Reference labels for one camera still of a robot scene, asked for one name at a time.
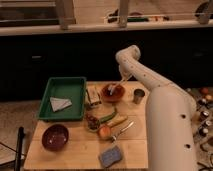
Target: small cup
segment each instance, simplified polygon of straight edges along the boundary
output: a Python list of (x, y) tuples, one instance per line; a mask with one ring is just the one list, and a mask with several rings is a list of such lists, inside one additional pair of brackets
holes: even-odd
[(133, 102), (135, 104), (140, 104), (141, 100), (143, 99), (143, 97), (145, 96), (145, 91), (143, 91), (142, 89), (135, 89), (134, 90), (134, 98), (133, 98)]

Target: box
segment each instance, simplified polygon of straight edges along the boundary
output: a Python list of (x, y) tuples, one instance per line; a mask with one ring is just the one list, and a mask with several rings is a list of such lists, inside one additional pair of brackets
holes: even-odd
[[(38, 119), (44, 121), (77, 121), (84, 115), (84, 101), (86, 92), (85, 77), (51, 77), (48, 80)], [(70, 99), (72, 105), (53, 112), (50, 97)]]

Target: dark cabinet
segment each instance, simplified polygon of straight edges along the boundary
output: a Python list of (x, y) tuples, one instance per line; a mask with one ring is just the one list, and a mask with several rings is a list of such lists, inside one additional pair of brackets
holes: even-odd
[(180, 86), (212, 86), (212, 31), (191, 28), (3, 36), (0, 99), (41, 98), (49, 77), (119, 80), (115, 53), (132, 44), (141, 49), (141, 63)]

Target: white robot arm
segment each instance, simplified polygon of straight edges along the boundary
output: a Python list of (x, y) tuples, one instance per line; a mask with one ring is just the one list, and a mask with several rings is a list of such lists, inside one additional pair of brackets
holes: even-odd
[(133, 75), (149, 91), (146, 102), (149, 171), (197, 171), (191, 117), (195, 100), (178, 85), (138, 62), (132, 45), (116, 53), (123, 79)]

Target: knife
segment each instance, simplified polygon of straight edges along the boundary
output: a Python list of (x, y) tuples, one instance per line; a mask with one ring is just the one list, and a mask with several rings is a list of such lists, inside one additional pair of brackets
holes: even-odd
[(111, 140), (112, 142), (116, 141), (118, 136), (121, 135), (123, 132), (125, 132), (128, 128), (130, 128), (132, 125), (134, 124), (134, 122), (130, 122), (126, 127), (122, 128), (118, 133), (114, 134), (111, 136)]

